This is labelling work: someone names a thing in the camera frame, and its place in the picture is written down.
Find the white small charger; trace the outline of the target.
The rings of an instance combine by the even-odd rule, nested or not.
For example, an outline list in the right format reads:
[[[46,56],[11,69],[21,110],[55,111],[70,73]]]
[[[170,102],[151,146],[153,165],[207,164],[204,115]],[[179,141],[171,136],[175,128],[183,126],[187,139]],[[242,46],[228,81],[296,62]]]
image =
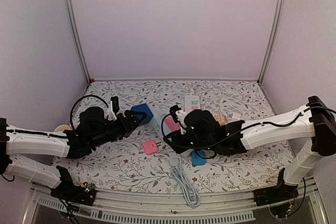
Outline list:
[[[233,113],[231,119],[232,121],[239,121],[241,120],[241,115],[238,113]]]

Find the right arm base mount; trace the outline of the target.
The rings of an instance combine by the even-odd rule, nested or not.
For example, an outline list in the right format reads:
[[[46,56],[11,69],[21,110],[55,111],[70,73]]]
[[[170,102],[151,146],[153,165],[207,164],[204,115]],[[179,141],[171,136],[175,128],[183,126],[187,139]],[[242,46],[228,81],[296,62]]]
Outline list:
[[[275,186],[256,189],[253,191],[254,202],[257,206],[274,204],[284,200],[296,198],[299,194],[298,185],[290,186],[285,184],[284,180],[285,168],[278,174],[277,184]]]

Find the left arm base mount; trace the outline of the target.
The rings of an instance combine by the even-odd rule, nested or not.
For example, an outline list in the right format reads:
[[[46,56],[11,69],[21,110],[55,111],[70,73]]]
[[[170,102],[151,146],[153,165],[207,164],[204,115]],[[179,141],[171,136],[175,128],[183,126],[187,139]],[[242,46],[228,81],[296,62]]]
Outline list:
[[[61,166],[56,168],[60,172],[60,184],[51,189],[50,195],[66,202],[93,206],[97,194],[95,184],[84,182],[75,185],[66,168]]]

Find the cyan square adapter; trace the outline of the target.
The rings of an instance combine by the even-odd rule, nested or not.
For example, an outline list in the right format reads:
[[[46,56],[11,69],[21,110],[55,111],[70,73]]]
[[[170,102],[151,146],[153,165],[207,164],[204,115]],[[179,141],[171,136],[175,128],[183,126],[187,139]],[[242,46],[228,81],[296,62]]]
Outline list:
[[[206,164],[206,153],[204,150],[194,150],[191,153],[193,166],[204,166]]]

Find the cream pink cup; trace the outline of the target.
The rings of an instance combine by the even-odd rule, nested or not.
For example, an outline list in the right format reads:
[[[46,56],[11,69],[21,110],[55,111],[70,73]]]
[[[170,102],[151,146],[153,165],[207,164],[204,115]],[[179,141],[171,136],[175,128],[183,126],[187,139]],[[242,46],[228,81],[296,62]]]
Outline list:
[[[54,129],[54,132],[63,132],[65,130],[72,130],[72,128],[67,124],[59,125]]]

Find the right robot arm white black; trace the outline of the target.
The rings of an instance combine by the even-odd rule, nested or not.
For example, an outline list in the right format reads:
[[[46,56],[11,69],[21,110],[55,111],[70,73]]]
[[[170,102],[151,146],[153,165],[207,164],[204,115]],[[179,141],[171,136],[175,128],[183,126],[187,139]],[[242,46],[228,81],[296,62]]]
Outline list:
[[[187,113],[175,105],[170,113],[181,129],[165,134],[163,140],[178,154],[187,150],[210,150],[231,156],[267,144],[307,138],[291,164],[279,174],[280,183],[271,190],[276,201],[290,195],[292,186],[297,186],[319,160],[335,154],[335,111],[318,96],[309,97],[307,104],[287,113],[226,125],[220,125],[208,110]]]

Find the dark blue cube socket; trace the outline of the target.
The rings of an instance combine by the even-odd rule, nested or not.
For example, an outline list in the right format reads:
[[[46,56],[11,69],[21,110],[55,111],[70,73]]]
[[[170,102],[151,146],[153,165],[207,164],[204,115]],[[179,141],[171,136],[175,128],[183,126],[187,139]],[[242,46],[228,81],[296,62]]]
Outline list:
[[[146,103],[133,106],[131,111],[138,113],[137,120],[141,121],[139,126],[149,124],[153,118],[153,113]]]

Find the front aluminium rail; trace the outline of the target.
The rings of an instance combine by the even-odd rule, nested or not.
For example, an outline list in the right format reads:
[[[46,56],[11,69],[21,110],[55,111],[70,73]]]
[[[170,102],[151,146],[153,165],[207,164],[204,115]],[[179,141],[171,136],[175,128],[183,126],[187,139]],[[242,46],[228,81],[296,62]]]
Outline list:
[[[295,200],[258,206],[253,190],[203,193],[191,209],[181,194],[98,189],[92,206],[62,203],[33,184],[23,223],[330,223],[312,177]]]

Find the grey-blue power strip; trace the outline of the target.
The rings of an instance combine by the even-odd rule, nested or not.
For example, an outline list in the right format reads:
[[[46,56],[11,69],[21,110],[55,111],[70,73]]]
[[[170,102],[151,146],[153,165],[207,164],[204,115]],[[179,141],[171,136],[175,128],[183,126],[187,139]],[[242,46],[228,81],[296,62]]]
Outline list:
[[[150,110],[153,114],[153,118],[151,119],[150,124],[154,128],[158,136],[162,137],[161,121],[163,116],[152,104],[150,104]]]

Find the white power strip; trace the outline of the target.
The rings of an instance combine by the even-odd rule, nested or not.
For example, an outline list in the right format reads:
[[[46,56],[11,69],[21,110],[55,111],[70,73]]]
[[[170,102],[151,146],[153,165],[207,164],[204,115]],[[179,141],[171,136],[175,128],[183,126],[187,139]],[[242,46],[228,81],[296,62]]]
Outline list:
[[[187,113],[201,108],[200,98],[195,95],[193,89],[190,89],[189,94],[184,97],[184,109]]]

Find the pink triangular socket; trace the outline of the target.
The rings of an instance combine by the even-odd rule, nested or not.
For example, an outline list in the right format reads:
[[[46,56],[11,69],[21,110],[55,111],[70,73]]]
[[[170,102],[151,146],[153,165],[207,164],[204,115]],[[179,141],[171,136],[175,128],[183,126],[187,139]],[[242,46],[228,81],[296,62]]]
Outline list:
[[[173,118],[171,116],[168,116],[165,120],[164,120],[164,124],[165,126],[167,126],[167,128],[171,131],[179,131],[180,125],[178,123],[175,123]]]

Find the right aluminium frame post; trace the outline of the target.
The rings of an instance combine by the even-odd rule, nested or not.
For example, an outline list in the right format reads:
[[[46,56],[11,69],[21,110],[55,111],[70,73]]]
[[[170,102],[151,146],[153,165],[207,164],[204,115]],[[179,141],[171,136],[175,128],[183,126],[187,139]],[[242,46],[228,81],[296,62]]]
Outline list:
[[[285,0],[276,0],[274,17],[271,24],[271,30],[266,46],[265,55],[262,61],[261,70],[257,82],[262,85],[265,81],[267,70],[271,61],[272,52],[276,42],[277,32],[281,20],[281,14],[284,7]]]

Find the left aluminium frame post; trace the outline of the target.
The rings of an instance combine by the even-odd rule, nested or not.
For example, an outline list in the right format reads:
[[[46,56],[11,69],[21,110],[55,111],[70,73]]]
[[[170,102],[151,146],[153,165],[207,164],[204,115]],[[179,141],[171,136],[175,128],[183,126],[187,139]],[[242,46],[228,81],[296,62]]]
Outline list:
[[[70,30],[71,30],[71,35],[73,38],[73,42],[75,45],[75,50],[79,59],[79,64],[84,76],[84,79],[86,81],[87,84],[91,83],[91,76],[89,74],[89,69],[87,66],[87,62],[83,53],[83,48],[82,48],[82,44],[80,41],[80,35],[79,35],[79,31],[77,28],[77,23],[76,23],[76,17],[75,17],[75,12],[74,12],[74,7],[73,7],[73,3],[72,0],[64,0],[65,2],[65,7],[66,7],[66,11],[67,11],[67,15],[68,15],[68,20],[69,20],[69,26],[70,26]]]

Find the beige cube socket plug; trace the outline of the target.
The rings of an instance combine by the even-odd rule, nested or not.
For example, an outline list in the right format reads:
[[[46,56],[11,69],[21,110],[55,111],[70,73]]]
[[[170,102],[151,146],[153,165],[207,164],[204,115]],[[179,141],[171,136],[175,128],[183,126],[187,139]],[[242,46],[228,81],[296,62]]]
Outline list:
[[[223,114],[218,114],[215,116],[215,120],[220,124],[220,126],[225,126],[228,124],[228,119]]]

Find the small pink adapter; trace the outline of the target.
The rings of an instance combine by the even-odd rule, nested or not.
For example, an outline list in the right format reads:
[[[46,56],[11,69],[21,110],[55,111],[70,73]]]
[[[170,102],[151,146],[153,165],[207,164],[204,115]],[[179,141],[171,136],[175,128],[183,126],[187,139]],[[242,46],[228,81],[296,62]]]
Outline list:
[[[153,155],[159,151],[158,146],[154,140],[145,141],[143,143],[143,149],[146,155]]]

